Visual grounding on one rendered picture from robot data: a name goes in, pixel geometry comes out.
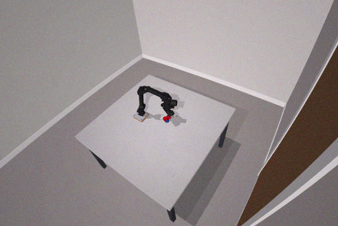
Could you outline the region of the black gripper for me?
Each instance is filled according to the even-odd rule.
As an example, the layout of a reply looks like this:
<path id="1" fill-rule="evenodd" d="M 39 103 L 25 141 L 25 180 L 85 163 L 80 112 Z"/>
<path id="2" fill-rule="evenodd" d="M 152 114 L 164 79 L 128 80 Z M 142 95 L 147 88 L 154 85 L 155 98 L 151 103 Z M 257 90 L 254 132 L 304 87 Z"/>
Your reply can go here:
<path id="1" fill-rule="evenodd" d="M 165 106 L 164 103 L 161 104 L 161 107 L 163 107 L 163 110 L 167 113 L 168 116 L 174 115 L 174 112 L 169 109 L 169 106 Z"/>

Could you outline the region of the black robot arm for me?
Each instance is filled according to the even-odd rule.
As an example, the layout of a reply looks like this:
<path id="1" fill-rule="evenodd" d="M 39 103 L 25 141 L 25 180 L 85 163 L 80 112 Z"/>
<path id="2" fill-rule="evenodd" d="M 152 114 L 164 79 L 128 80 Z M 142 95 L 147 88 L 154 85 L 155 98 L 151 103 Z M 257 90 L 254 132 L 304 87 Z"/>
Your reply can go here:
<path id="1" fill-rule="evenodd" d="M 172 99 L 172 97 L 166 93 L 166 92 L 160 92 L 156 89 L 151 88 L 150 86 L 140 86 L 137 94 L 139 95 L 139 107 L 137 109 L 137 113 L 140 116 L 143 116 L 145 114 L 144 109 L 145 109 L 145 104 L 144 104 L 144 96 L 143 94 L 146 92 L 150 92 L 158 97 L 160 97 L 162 99 L 162 101 L 164 102 L 165 106 L 169 106 L 169 109 L 174 108 L 175 106 L 177 106 L 177 100 Z"/>

